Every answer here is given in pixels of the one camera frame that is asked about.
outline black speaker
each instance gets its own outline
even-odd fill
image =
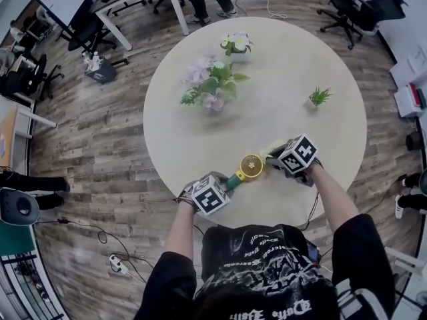
[[[10,225],[31,225],[39,218],[34,197],[12,189],[0,189],[0,220]]]

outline round table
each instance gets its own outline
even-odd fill
[[[254,43],[250,62],[234,64],[235,72],[250,76],[238,83],[238,99],[215,115],[203,107],[181,105],[187,67],[207,54],[226,61],[221,36],[238,31],[247,32]],[[330,87],[333,96],[309,111],[304,102],[316,87]],[[210,171],[231,176],[245,155],[302,133],[318,147],[329,174],[347,189],[366,145],[364,103],[344,62],[307,31],[260,17],[212,23],[180,41],[149,84],[143,124],[154,167],[175,195]],[[315,198],[315,187],[266,167],[256,180],[235,190],[230,204],[207,218],[228,227],[296,226],[307,222]],[[323,212],[319,199],[313,218]]]

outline power outlet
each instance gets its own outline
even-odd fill
[[[129,268],[126,267],[125,263],[116,255],[111,255],[109,257],[109,261],[111,262],[112,265],[114,265],[114,267],[117,269],[117,272],[122,273],[123,275],[126,275],[127,273],[129,273]]]

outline succulent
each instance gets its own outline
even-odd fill
[[[319,87],[316,87],[314,92],[310,95],[310,101],[313,102],[315,106],[325,103],[332,94],[329,92],[331,88],[327,88],[323,91],[320,91]]]

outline flower arrangement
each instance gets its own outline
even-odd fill
[[[230,56],[232,53],[246,53],[248,50],[251,51],[250,45],[253,45],[253,43],[249,40],[248,34],[240,31],[224,35],[220,46],[226,50],[226,56]]]
[[[332,94],[329,92],[330,89],[331,88],[327,88],[323,91],[320,91],[320,88],[316,87],[316,89],[308,98],[317,107],[318,105],[325,103],[329,99],[329,97],[332,96]]]
[[[236,83],[249,79],[243,73],[234,73],[233,64],[216,61],[215,57],[199,58],[189,67],[184,83],[188,90],[181,98],[181,104],[204,105],[220,111],[229,98],[237,98]]]

